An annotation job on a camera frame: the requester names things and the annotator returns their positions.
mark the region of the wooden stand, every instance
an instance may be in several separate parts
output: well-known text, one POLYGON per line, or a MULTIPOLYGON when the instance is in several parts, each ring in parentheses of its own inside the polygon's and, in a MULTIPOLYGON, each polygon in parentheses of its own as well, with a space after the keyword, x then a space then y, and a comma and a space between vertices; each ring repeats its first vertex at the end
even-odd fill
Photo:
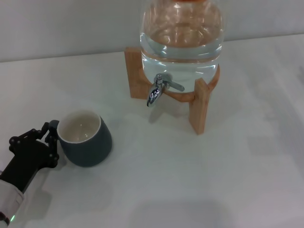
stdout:
MULTIPOLYGON (((140 48, 127 47, 124 52, 124 56, 128 72, 131 97, 137 99, 147 99, 152 83, 144 74, 140 48)), ((220 68, 218 66, 212 81, 208 85, 202 78, 195 80, 194 92, 164 92, 166 95, 179 102, 189 103, 189 122, 197 134, 204 133, 210 94, 217 85, 219 76, 220 68)))

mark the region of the water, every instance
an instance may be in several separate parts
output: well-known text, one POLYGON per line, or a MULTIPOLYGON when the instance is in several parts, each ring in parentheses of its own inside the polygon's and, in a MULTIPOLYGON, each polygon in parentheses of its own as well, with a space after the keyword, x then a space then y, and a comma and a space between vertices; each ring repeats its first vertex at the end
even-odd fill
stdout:
POLYGON ((196 79, 203 78, 206 83, 213 79, 224 31, 215 5, 174 4, 146 11, 141 33, 142 65, 150 82, 158 73, 169 73, 187 93, 194 91, 196 79))

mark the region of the white wall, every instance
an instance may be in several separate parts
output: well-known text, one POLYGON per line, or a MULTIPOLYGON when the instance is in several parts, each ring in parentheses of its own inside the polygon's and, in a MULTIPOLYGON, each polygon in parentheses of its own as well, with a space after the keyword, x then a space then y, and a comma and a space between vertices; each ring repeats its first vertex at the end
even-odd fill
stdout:
MULTIPOLYGON (((141 0, 0 0, 0 61, 138 45, 141 0)), ((222 0, 226 40, 304 33, 304 0, 222 0)))

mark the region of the wooden leg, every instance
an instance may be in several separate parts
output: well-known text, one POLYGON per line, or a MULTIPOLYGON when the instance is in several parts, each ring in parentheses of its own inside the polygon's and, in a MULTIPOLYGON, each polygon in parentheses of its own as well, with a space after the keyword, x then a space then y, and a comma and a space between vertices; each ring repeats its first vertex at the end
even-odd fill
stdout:
POLYGON ((141 80, 144 74, 142 55, 139 48, 128 47, 124 52, 128 72, 130 94, 132 98, 147 99, 151 84, 141 80))
POLYGON ((204 133, 210 93, 208 85, 202 78, 195 81, 195 98, 194 101, 189 102, 189 122, 196 134, 204 133))

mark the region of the mug rim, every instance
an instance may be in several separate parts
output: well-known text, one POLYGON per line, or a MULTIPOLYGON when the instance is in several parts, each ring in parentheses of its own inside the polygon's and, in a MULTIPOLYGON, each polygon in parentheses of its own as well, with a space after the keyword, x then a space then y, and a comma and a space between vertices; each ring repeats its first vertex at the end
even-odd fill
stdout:
POLYGON ((74 112, 72 112, 72 113, 69 113, 68 115, 66 115, 65 117, 63 117, 62 120, 59 121, 59 124, 58 124, 58 127, 57 127, 57 134, 58 134, 58 137, 59 137, 62 141, 66 142, 66 143, 70 143, 70 144, 81 144, 81 143, 85 143, 85 142, 87 142, 87 141, 93 139, 93 138, 97 135, 97 133, 99 132, 100 128, 101 128, 101 117, 100 117, 100 115, 97 114, 97 113, 94 112, 94 111, 82 109, 82 110, 77 110, 77 111, 74 111, 74 112), (87 138, 87 139, 85 139, 85 140, 83 140, 83 141, 80 141, 80 142, 72 142, 72 141, 65 140, 65 139, 60 135, 60 128, 62 128, 62 125, 64 124, 64 122, 66 122, 69 118, 71 118, 71 116, 77 115, 77 114, 93 114, 93 115, 98 119, 98 128, 97 128, 96 132, 95 132, 90 138, 87 138))

